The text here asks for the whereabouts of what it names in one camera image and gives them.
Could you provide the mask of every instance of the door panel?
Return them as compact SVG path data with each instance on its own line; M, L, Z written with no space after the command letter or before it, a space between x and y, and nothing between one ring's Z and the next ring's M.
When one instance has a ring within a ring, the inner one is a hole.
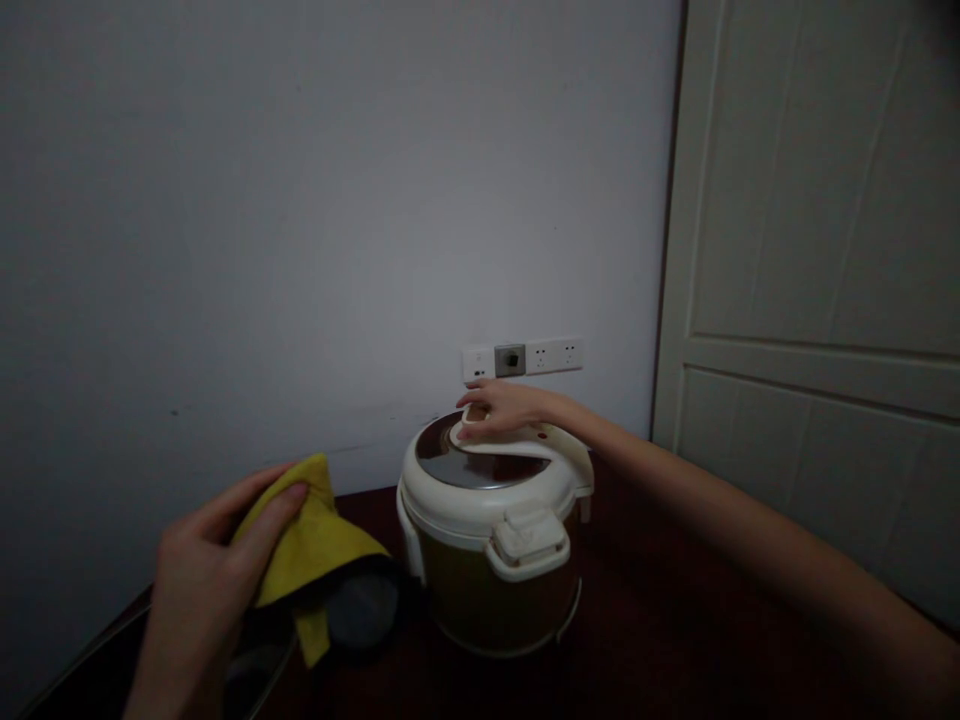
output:
M654 441L960 626L960 51L937 7L691 0Z

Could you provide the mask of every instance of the person's right hand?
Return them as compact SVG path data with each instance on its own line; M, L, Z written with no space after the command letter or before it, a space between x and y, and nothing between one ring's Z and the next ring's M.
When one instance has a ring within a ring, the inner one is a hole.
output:
M553 408L564 398L556 393L503 380L478 380L467 386L471 391L460 398L457 407L477 403L489 408L489 417L464 425L457 434L460 440L496 435L519 430L538 422L551 422Z

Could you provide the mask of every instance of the wall outlet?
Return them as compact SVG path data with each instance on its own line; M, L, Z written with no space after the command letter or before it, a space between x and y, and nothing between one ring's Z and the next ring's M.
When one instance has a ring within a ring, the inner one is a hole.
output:
M482 377L491 380L497 376L497 366L492 347L474 346L463 348L463 381L476 382Z
M555 338L527 343L527 375L583 368L583 338Z
M497 345L493 349L497 364L497 377L525 375L527 350L525 345Z

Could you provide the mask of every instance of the stainless steel lid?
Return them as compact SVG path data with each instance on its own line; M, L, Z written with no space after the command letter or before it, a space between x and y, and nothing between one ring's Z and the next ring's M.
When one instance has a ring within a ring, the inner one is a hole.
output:
M550 464L544 458L460 450L450 442L450 429L460 417L455 412L435 420L417 441L417 463L435 480L468 490L497 490L529 480Z

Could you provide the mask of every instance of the yellow cloth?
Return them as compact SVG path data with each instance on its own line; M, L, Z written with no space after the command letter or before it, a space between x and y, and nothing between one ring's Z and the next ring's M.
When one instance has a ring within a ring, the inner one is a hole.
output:
M276 602L366 555L389 557L380 543L337 514L326 455L314 455L287 470L247 513L234 533L233 541L243 536L270 500L298 482L309 485L307 499L300 514L280 536L254 599L254 607ZM293 617L303 659L307 667L313 667L330 648L327 612L322 606L297 608Z

